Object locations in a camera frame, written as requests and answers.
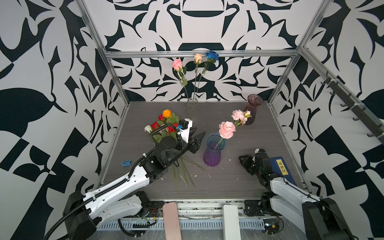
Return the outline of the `clear glass vase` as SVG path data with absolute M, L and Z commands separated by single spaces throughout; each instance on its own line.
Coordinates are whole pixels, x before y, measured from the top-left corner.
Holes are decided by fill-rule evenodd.
M 187 117 L 194 123 L 198 122 L 198 100 L 191 97 L 187 100 Z

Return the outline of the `blue purple glass vase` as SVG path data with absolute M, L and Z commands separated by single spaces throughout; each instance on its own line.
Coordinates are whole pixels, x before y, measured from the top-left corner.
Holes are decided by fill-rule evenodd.
M 210 134 L 206 140 L 207 148 L 203 155 L 204 163 L 209 167 L 216 167 L 221 162 L 221 152 L 226 147 L 226 140 L 219 133 Z

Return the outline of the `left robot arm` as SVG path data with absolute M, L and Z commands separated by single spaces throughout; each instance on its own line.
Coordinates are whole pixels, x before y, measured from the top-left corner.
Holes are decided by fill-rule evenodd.
M 179 122 L 179 126 L 166 124 L 150 133 L 154 147 L 144 153 L 131 170 L 115 181 L 82 194 L 72 193 L 66 203 L 63 216 L 45 234 L 48 240 L 54 231 L 65 224 L 64 240 L 86 240 L 102 225 L 129 216 L 143 217 L 151 201 L 142 191 L 160 179 L 186 152 L 195 154 L 201 147 L 205 132 L 195 134 L 196 127 L 190 119 Z

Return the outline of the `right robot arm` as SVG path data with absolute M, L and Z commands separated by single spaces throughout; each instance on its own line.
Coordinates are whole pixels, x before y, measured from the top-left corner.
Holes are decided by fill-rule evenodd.
M 245 201 L 245 215 L 285 217 L 309 240 L 355 240 L 337 203 L 300 189 L 282 157 L 264 149 L 240 156 L 240 164 L 267 189 L 259 200 Z

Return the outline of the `cream peach rose stem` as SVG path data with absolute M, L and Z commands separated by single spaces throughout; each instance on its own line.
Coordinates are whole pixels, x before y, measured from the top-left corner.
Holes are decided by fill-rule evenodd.
M 193 100 L 196 100 L 196 91 L 197 91 L 197 78 L 199 75 L 199 65 L 202 63 L 202 54 L 195 54 L 194 63 L 195 63 L 195 82 L 194 82 L 194 92 L 193 92 Z

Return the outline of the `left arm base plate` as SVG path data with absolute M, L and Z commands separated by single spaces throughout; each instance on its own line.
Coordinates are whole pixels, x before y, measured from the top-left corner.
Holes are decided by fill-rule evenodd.
M 162 217 L 164 204 L 164 201 L 151 201 L 148 206 L 143 207 L 138 214 L 134 215 L 134 217 Z

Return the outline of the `pink spray roses bunch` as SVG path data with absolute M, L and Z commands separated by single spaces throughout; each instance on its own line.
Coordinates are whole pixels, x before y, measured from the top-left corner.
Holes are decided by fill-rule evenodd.
M 233 118 L 233 121 L 222 122 L 219 125 L 219 135 L 221 139 L 216 144 L 215 149 L 217 149 L 220 143 L 223 142 L 224 140 L 232 138 L 234 135 L 234 132 L 236 131 L 236 127 L 244 125 L 251 116 L 252 115 L 250 111 L 244 112 L 241 110 L 234 110 L 231 115 L 231 117 Z

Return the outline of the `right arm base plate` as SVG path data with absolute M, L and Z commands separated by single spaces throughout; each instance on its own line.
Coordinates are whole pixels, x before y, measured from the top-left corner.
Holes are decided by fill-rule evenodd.
M 244 204 L 244 214 L 249 217 L 276 215 L 267 200 L 245 200 Z

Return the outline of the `blue rose stem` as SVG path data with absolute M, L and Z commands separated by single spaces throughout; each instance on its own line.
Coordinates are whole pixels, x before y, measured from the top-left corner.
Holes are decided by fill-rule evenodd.
M 206 74 L 208 68 L 211 65 L 213 65 L 219 59 L 219 55 L 216 52 L 214 52 L 214 51 L 209 51 L 208 53 L 206 53 L 206 57 L 207 57 L 207 60 L 204 62 L 203 58 L 202 58 L 202 63 L 200 64 L 200 65 L 204 65 L 204 68 L 203 68 L 201 73 L 199 72 L 199 75 L 198 75 L 198 78 L 197 78 L 196 99 L 198 98 L 197 97 L 197 93 L 198 93 L 198 90 L 199 90 L 199 87 L 200 87 L 200 82 L 201 82 L 202 77 Z

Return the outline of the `pink rose stem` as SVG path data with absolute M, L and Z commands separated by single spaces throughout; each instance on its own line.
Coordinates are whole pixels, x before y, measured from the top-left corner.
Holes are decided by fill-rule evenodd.
M 173 68 L 173 71 L 176 73 L 176 76 L 185 91 L 186 98 L 189 99 L 189 94 L 187 91 L 188 80 L 186 78 L 187 67 L 183 66 L 183 62 L 181 59 L 176 59 L 172 63 L 172 68 Z

